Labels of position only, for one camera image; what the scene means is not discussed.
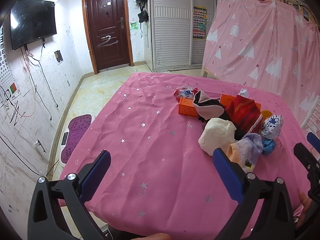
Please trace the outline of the person's left hand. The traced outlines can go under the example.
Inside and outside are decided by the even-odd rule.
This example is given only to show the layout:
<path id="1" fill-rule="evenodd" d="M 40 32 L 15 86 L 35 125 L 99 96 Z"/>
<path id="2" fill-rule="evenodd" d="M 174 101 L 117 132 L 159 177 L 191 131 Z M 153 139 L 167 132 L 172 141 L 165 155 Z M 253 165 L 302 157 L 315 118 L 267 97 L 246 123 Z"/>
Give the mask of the person's left hand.
<path id="1" fill-rule="evenodd" d="M 156 233 L 146 237 L 138 237 L 133 240 L 171 240 L 171 237 L 167 233 Z"/>

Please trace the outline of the person's right hand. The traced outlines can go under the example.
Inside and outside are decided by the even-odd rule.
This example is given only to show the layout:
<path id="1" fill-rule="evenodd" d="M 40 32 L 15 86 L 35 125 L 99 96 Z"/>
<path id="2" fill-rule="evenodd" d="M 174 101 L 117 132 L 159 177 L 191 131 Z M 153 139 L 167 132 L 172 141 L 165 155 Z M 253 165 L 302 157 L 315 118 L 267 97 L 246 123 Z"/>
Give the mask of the person's right hand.
<path id="1" fill-rule="evenodd" d="M 310 199 L 304 192 L 300 191 L 299 192 L 299 199 L 301 204 L 303 205 L 303 209 L 300 213 L 298 222 L 296 224 L 296 227 L 301 227 L 302 224 L 304 223 L 304 220 L 306 218 L 306 213 L 308 212 L 308 210 L 310 209 L 310 206 L 312 204 L 312 199 Z"/>

